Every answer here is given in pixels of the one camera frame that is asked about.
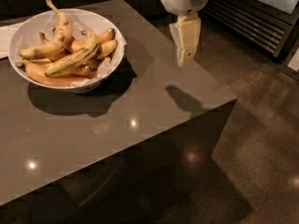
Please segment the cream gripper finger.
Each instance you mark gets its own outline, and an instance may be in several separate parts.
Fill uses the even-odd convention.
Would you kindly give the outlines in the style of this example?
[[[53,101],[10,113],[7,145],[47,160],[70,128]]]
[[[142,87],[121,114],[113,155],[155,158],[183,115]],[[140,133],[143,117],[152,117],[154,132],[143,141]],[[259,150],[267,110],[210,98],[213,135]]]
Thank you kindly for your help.
[[[179,15],[169,28],[177,47],[178,66],[182,67],[194,59],[201,33],[201,19],[197,13]]]

